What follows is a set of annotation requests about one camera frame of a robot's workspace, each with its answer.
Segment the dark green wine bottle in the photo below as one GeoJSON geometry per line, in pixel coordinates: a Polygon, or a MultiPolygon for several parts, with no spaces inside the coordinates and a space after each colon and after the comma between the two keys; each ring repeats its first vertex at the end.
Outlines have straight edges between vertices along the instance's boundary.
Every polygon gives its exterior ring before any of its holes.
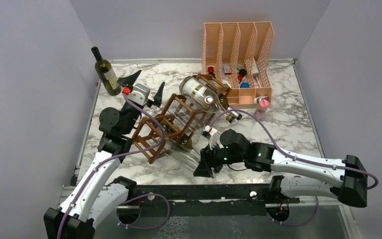
{"type": "Polygon", "coordinates": [[[102,81],[103,86],[106,91],[111,96],[116,96],[120,94],[121,87],[117,82],[117,76],[112,68],[112,65],[103,57],[98,49],[98,47],[93,46],[91,52],[95,57],[95,71],[97,72],[100,80],[102,81]]]}

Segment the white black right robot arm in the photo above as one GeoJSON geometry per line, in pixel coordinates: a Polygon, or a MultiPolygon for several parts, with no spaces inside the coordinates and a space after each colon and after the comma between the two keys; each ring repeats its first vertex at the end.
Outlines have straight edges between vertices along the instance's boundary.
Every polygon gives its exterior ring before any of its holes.
{"type": "Polygon", "coordinates": [[[200,150],[200,162],[195,177],[212,177],[224,164],[244,163],[256,172],[279,172],[296,175],[279,176],[267,189],[275,203],[297,196],[321,196],[340,203],[365,208],[368,197],[368,177],[360,159],[347,155],[345,159],[328,159],[298,154],[272,144],[250,142],[243,134],[228,129],[203,132],[208,145],[200,150]]]}

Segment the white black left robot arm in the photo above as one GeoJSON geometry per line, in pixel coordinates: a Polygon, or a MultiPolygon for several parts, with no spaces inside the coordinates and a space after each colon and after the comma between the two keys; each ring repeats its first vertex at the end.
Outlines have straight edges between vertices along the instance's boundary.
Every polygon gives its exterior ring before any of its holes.
{"type": "Polygon", "coordinates": [[[112,197],[98,198],[109,176],[125,157],[144,153],[154,146],[131,151],[131,133],[139,116],[146,115],[154,122],[160,133],[161,124],[144,110],[144,107],[160,107],[165,83],[162,83],[149,99],[150,89],[136,82],[140,71],[118,78],[122,95],[126,100],[122,109],[108,107],[99,115],[99,130],[103,133],[94,160],[76,188],[57,209],[49,208],[44,215],[47,237],[50,239],[91,239],[98,225],[98,218],[109,213],[115,205],[131,204],[136,200],[136,190],[128,185],[116,184],[112,197]]]}

